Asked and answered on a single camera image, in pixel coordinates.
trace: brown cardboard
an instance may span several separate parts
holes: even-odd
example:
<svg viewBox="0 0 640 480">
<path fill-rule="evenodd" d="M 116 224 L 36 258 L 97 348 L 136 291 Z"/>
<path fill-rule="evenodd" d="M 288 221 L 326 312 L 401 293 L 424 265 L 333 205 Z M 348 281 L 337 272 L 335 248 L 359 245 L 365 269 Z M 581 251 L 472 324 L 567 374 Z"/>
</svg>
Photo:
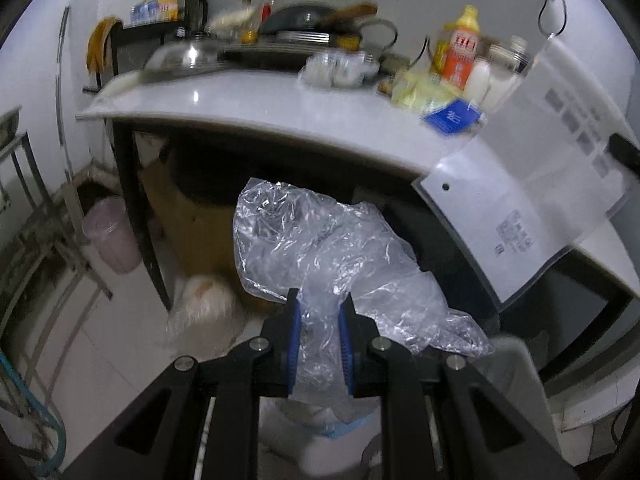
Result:
<svg viewBox="0 0 640 480">
<path fill-rule="evenodd" d="M 229 281 L 244 306 L 261 311 L 278 308 L 242 288 L 234 262 L 232 206 L 202 205 L 185 197 L 160 160 L 147 166 L 140 180 L 182 272 L 187 276 L 218 274 Z"/>
</svg>

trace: orange bottle with yellow cap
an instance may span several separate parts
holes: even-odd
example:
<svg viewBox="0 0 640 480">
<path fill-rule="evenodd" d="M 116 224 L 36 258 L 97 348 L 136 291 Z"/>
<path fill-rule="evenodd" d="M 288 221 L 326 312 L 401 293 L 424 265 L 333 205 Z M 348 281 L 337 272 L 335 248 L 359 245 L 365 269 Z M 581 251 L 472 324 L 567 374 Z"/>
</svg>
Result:
<svg viewBox="0 0 640 480">
<path fill-rule="evenodd" d="M 468 5 L 456 21 L 456 28 L 447 51 L 447 60 L 442 70 L 442 77 L 461 90 L 465 87 L 466 80 L 474 67 L 479 43 L 478 9 Z"/>
</svg>

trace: plastic bin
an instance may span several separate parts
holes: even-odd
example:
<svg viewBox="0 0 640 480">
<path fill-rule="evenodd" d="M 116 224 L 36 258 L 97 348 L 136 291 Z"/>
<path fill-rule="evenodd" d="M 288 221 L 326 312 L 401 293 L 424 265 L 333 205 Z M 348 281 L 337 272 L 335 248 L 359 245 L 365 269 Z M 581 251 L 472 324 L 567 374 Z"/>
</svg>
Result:
<svg viewBox="0 0 640 480">
<path fill-rule="evenodd" d="M 142 256 L 122 197 L 107 197 L 89 209 L 82 232 L 118 274 L 131 272 L 140 264 Z"/>
</svg>

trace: teal hose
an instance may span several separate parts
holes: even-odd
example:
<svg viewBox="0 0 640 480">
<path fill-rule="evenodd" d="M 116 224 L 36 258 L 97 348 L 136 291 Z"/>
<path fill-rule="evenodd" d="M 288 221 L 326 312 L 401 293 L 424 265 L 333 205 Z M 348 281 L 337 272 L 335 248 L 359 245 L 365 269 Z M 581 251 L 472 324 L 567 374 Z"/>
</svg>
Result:
<svg viewBox="0 0 640 480">
<path fill-rule="evenodd" d="M 42 418 L 49 424 L 58 434 L 58 448 L 54 453 L 53 457 L 51 457 L 46 462 L 42 464 L 38 464 L 32 468 L 34 475 L 40 477 L 46 477 L 49 474 L 55 472 L 61 465 L 62 461 L 65 457 L 66 451 L 66 432 L 64 428 L 60 426 L 56 418 L 49 413 L 41 402 L 36 399 L 36 397 L 31 393 L 31 391 L 25 386 L 22 382 L 22 378 L 18 375 L 18 372 L 14 370 L 14 367 L 11 366 L 11 363 L 8 361 L 4 353 L 0 350 L 0 363 L 2 363 L 2 367 L 6 371 L 7 375 L 14 382 L 15 387 L 18 388 L 21 394 L 27 399 L 28 403 L 36 410 Z"/>
</svg>

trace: metal screw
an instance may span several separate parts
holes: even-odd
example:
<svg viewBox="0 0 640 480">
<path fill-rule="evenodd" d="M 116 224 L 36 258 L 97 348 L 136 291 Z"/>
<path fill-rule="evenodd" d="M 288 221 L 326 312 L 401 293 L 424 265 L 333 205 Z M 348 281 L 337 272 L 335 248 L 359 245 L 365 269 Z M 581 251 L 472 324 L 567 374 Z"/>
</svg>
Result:
<svg viewBox="0 0 640 480">
<path fill-rule="evenodd" d="M 188 372 L 193 368 L 194 364 L 196 364 L 196 361 L 193 360 L 193 357 L 183 355 L 174 361 L 174 368 L 179 372 Z"/>
<path fill-rule="evenodd" d="M 447 366 L 453 370 L 462 370 L 466 366 L 466 359 L 462 355 L 453 354 L 447 357 Z"/>
<path fill-rule="evenodd" d="M 371 340 L 371 346 L 376 350 L 380 350 L 384 352 L 385 350 L 389 350 L 391 348 L 391 341 L 386 337 L 375 337 Z"/>
<path fill-rule="evenodd" d="M 269 340 L 265 337 L 254 337 L 249 341 L 249 348 L 256 352 L 262 352 L 269 348 Z"/>
</svg>

